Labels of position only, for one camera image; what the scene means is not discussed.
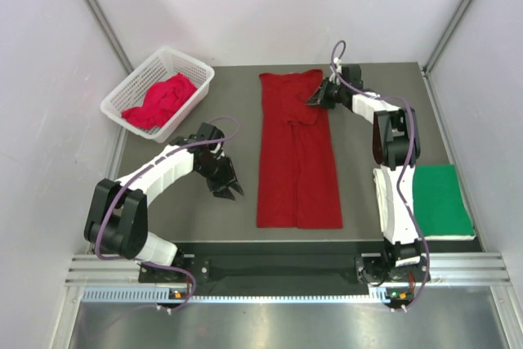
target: metal floor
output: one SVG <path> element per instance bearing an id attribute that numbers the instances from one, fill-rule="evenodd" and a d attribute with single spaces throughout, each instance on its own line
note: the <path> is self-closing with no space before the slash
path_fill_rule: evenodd
<path id="1" fill-rule="evenodd" d="M 95 335 L 136 304 L 81 307 Z M 407 314 L 381 304 L 194 304 L 172 316 L 145 309 L 91 341 L 78 323 L 71 349 L 508 348 L 488 288 L 428 289 Z"/>
<path id="2" fill-rule="evenodd" d="M 173 136 L 189 136 L 199 125 L 220 115 L 235 116 L 241 133 L 225 145 L 245 196 L 236 202 L 213 198 L 205 181 L 193 173 L 160 195 L 149 210 L 150 230 L 172 241 L 374 240 L 381 239 L 372 169 L 372 126 L 343 107 L 329 112 L 344 227 L 341 230 L 258 229 L 258 165 L 262 138 L 262 90 L 258 75 L 286 74 L 327 66 L 269 65 L 216 67 L 208 96 Z M 401 95 L 416 109 L 421 165 L 448 163 L 427 89 L 415 63 L 362 65 L 367 88 L 382 95 Z M 226 134 L 228 122 L 217 124 Z M 120 176 L 133 172 L 163 149 L 128 133 Z"/>

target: crumpled red fabric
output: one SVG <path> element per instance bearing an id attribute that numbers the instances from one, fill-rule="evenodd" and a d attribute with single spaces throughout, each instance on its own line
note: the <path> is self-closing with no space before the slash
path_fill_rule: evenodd
<path id="1" fill-rule="evenodd" d="M 163 127 L 166 122 L 196 92 L 196 86 L 182 74 L 165 82 L 157 82 L 145 94 L 144 104 L 122 112 L 122 117 L 133 126 L 150 130 Z"/>
<path id="2" fill-rule="evenodd" d="M 306 105 L 323 71 L 261 74 L 257 226 L 343 227 L 328 111 Z"/>

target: folded red fabric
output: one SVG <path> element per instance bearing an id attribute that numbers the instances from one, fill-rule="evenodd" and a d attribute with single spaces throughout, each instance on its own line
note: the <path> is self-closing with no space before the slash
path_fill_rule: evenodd
<path id="1" fill-rule="evenodd" d="M 260 75 L 258 227 L 343 227 L 329 116 L 306 105 L 322 79 L 320 69 Z"/>
<path id="2" fill-rule="evenodd" d="M 133 126 L 150 130 L 165 123 L 196 92 L 194 84 L 178 74 L 165 82 L 157 82 L 145 94 L 144 104 L 122 112 L 122 117 Z"/>

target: white backdrop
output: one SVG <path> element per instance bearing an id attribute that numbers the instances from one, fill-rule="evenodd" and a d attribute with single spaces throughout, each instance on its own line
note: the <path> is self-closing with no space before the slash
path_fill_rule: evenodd
<path id="1" fill-rule="evenodd" d="M 167 44 L 211 65 L 424 63 L 460 0 L 99 0 L 134 65 Z"/>
<path id="2" fill-rule="evenodd" d="M 0 0 L 0 347 L 46 346 L 124 73 L 82 0 Z"/>
<path id="3" fill-rule="evenodd" d="M 432 77 L 487 245 L 523 302 L 523 2 L 475 0 Z"/>

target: white laundry basket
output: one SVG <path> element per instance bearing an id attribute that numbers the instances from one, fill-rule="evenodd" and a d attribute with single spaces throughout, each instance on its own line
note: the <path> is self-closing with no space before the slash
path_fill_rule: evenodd
<path id="1" fill-rule="evenodd" d="M 165 81 L 178 73 L 190 79 L 198 90 L 163 127 L 144 130 L 129 124 L 127 120 L 122 118 L 124 110 L 143 104 L 145 94 L 151 86 L 159 81 Z M 205 63 L 179 51 L 163 47 L 125 78 L 101 102 L 100 109 L 110 119 L 127 130 L 143 136 L 145 139 L 162 143 L 207 95 L 212 78 L 214 78 L 214 70 Z"/>

